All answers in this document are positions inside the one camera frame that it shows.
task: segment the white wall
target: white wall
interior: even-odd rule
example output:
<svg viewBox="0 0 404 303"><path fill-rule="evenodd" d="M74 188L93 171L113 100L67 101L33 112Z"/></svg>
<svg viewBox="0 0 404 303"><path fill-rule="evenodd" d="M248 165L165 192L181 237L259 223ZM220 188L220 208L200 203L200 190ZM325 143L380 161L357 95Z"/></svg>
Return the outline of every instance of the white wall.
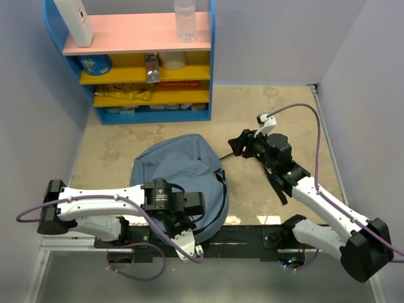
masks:
<svg viewBox="0 0 404 303"><path fill-rule="evenodd" d="M348 202L384 220L402 249L403 12L402 0L368 0L319 86ZM389 303L403 302L404 266L388 265L381 278Z"/></svg>
<svg viewBox="0 0 404 303"><path fill-rule="evenodd" d="M319 83L365 2L217 0L215 84ZM174 0L83 3L90 15L174 11Z"/></svg>
<svg viewBox="0 0 404 303"><path fill-rule="evenodd" d="M69 179L88 106L47 36L39 0L2 2L0 41L0 302L14 303L40 239L35 224L15 217L41 204L50 179Z"/></svg>

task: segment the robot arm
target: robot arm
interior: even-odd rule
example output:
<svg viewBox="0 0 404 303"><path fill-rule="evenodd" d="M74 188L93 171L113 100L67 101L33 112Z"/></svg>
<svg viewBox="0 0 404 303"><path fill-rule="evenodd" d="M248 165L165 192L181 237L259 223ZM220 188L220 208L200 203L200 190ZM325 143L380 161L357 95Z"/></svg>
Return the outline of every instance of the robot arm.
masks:
<svg viewBox="0 0 404 303"><path fill-rule="evenodd" d="M105 199L101 196L112 196ZM77 231L94 235L113 246L129 244L129 222L116 215L142 215L133 205L119 197L134 201L149 217L161 221L168 236L182 249L193 252L195 247L192 229L195 224L190 216L205 214L202 193L185 193L183 188L165 180L122 189L84 190L66 187L62 181L50 181L44 202L67 199L42 209L38 233L44 235L65 234ZM180 258L187 260L180 252Z"/></svg>
<svg viewBox="0 0 404 303"><path fill-rule="evenodd" d="M260 126L257 131L245 129L238 138L229 140L234 155L257 159L268 170L268 180L283 204L287 203L284 195L287 194L308 206L329 225L322 227L297 215L282 225L284 234L274 235L272 240L281 243L279 248L282 248L283 241L290 240L314 246L340 260L356 280L368 280L393 259L392 250L375 240L319 194L314 178L292 160L292 147L287 137L282 134L267 135L276 126L274 117L261 114L257 120ZM388 227L382 220L377 218L370 221L321 186L319 190L340 209L349 212L356 222L391 243Z"/></svg>

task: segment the blue shelf frame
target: blue shelf frame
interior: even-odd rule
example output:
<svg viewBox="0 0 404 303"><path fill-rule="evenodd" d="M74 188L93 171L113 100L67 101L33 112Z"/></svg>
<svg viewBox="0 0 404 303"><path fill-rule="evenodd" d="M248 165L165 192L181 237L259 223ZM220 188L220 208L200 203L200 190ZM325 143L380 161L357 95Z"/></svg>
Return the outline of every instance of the blue shelf frame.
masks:
<svg viewBox="0 0 404 303"><path fill-rule="evenodd" d="M208 23L211 39L210 51L210 87L209 104L204 110L145 110L136 111L134 115L109 114L103 108L94 107L95 85L81 85L80 77L83 71L80 62L76 56L64 56L63 49L69 35L69 30L62 19L54 0L42 0L42 14L45 27L52 43L60 53L64 62L69 67L75 80L81 87L88 103L96 113L102 124L128 124L128 123L156 123L156 122L182 122L182 121L209 121L211 119L212 95L213 95L213 63L215 54L215 19L216 3L215 0L208 0Z"/></svg>

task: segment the white container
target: white container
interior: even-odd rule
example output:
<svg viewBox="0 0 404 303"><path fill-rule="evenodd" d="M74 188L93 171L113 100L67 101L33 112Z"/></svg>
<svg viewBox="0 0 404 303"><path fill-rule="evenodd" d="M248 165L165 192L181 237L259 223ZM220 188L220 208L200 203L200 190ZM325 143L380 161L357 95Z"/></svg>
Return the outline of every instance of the white container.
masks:
<svg viewBox="0 0 404 303"><path fill-rule="evenodd" d="M164 108L170 110L179 109L179 104L165 104Z"/></svg>
<svg viewBox="0 0 404 303"><path fill-rule="evenodd" d="M181 109L187 109L192 105L192 103L185 103L185 104L180 104Z"/></svg>
<svg viewBox="0 0 404 303"><path fill-rule="evenodd" d="M77 46L91 46L94 29L81 0L54 0L54 2Z"/></svg>
<svg viewBox="0 0 404 303"><path fill-rule="evenodd" d="M174 0L177 36L183 42L191 42L196 38L195 0Z"/></svg>
<svg viewBox="0 0 404 303"><path fill-rule="evenodd" d="M186 52L159 52L160 66L171 71L182 69L187 64Z"/></svg>
<svg viewBox="0 0 404 303"><path fill-rule="evenodd" d="M205 103L193 103L191 105L191 110L203 110L206 108Z"/></svg>

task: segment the shelf board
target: shelf board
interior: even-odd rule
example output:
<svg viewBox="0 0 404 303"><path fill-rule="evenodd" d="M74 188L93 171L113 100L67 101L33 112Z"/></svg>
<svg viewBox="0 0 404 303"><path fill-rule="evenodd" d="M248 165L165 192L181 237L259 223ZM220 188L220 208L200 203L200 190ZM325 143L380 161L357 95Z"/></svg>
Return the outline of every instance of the shelf board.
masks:
<svg viewBox="0 0 404 303"><path fill-rule="evenodd" d="M209 81L201 82L199 87L167 87L155 85L147 101L98 96L94 98L94 107L183 103L209 103Z"/></svg>
<svg viewBox="0 0 404 303"><path fill-rule="evenodd" d="M207 121L209 110L147 110L141 109L134 115L104 114L103 124L158 123Z"/></svg>
<svg viewBox="0 0 404 303"><path fill-rule="evenodd" d="M146 82L145 55L113 54L112 69L102 76L90 76L85 71L81 74L80 83L108 84ZM169 71L160 67L161 81L209 80L209 52L187 52L187 65L178 71Z"/></svg>
<svg viewBox="0 0 404 303"><path fill-rule="evenodd" d="M196 39L177 38L175 14L131 14L88 16L95 32L91 46L78 47L69 34L65 56L127 54L133 52L209 51L208 13L196 13Z"/></svg>

